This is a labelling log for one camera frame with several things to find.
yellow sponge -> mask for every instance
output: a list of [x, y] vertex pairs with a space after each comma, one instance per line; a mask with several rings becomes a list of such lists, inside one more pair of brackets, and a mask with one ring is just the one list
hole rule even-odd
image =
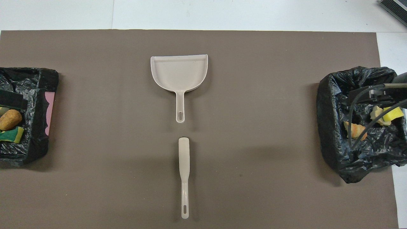
[[[386, 111], [389, 108], [390, 107], [383, 108], [383, 111]], [[400, 118], [403, 116], [404, 116], [403, 111], [401, 111], [400, 107], [397, 107], [397, 108], [393, 109], [392, 111], [390, 111], [389, 113], [385, 114], [383, 116], [383, 120], [385, 122], [388, 122], [388, 121], [392, 121], [393, 119], [397, 119], [397, 118]]]

white surface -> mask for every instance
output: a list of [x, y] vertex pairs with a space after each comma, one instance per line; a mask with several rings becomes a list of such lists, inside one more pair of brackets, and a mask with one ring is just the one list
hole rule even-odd
[[110, 29], [112, 0], [0, 0], [0, 30]]
[[112, 28], [407, 31], [376, 0], [115, 0]]
[[[380, 65], [394, 69], [397, 74], [407, 72], [407, 33], [377, 33]], [[398, 226], [407, 228], [407, 166], [392, 166], [396, 195]]]
[[[381, 65], [407, 72], [407, 28], [376, 0], [0, 0], [0, 30], [40, 29], [382, 32]], [[392, 169], [407, 228], [407, 166]]]

white dustpan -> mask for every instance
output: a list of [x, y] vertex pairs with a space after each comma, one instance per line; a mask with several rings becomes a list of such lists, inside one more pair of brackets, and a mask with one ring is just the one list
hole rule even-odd
[[177, 95], [178, 123], [185, 121], [184, 93], [199, 87], [208, 71], [208, 55], [151, 57], [154, 81]]

black cable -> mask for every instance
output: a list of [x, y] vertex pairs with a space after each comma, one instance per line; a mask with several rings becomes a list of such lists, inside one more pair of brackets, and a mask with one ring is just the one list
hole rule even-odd
[[387, 109], [386, 111], [384, 111], [383, 113], [381, 113], [379, 116], [377, 116], [375, 119], [373, 119], [366, 127], [365, 129], [362, 131], [362, 133], [360, 133], [359, 137], [356, 139], [355, 143], [350, 147], [350, 150], [353, 150], [353, 148], [360, 142], [360, 139], [362, 139], [363, 135], [370, 129], [372, 128], [372, 126], [379, 120], [381, 119], [383, 116], [385, 116], [387, 113], [389, 113], [390, 111], [396, 109], [399, 106], [403, 106], [404, 104], [407, 104], [407, 99], [402, 100], [396, 104], [394, 104], [393, 106], [391, 106], [389, 109]]
[[374, 89], [382, 89], [382, 88], [384, 88], [384, 87], [385, 87], [384, 84], [379, 84], [379, 85], [374, 85], [374, 86], [368, 87], [368, 88], [366, 88], [365, 90], [359, 92], [359, 94], [357, 94], [357, 95], [355, 96], [355, 98], [353, 99], [353, 101], [352, 101], [352, 103], [351, 103], [351, 105], [350, 105], [349, 114], [348, 114], [348, 122], [349, 122], [349, 124], [348, 124], [348, 145], [349, 145], [349, 147], [352, 145], [352, 139], [351, 139], [351, 134], [350, 134], [350, 131], [351, 131], [351, 124], [352, 124], [352, 113], [353, 113], [353, 109], [354, 109], [354, 107], [355, 107], [357, 101], [358, 101], [359, 98], [360, 98], [363, 94], [365, 94], [366, 92], [368, 92], [368, 91], [370, 91], [370, 90], [374, 90]]

black garbage bag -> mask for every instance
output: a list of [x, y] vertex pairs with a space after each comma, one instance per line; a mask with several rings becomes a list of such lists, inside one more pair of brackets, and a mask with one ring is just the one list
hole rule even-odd
[[[321, 152], [326, 163], [346, 183], [356, 183], [370, 171], [390, 165], [407, 164], [406, 124], [404, 117], [392, 121], [390, 126], [376, 123], [368, 130], [367, 138], [350, 149], [344, 121], [348, 121], [347, 103], [350, 91], [377, 84], [391, 83], [397, 74], [394, 70], [364, 68], [331, 73], [324, 77], [317, 92], [317, 123]], [[352, 123], [367, 125], [374, 105], [361, 103], [355, 106]]]
[[21, 110], [24, 128], [20, 143], [0, 141], [0, 161], [24, 165], [43, 157], [48, 151], [45, 92], [56, 92], [58, 72], [46, 68], [0, 68], [0, 89], [23, 95], [27, 100]]

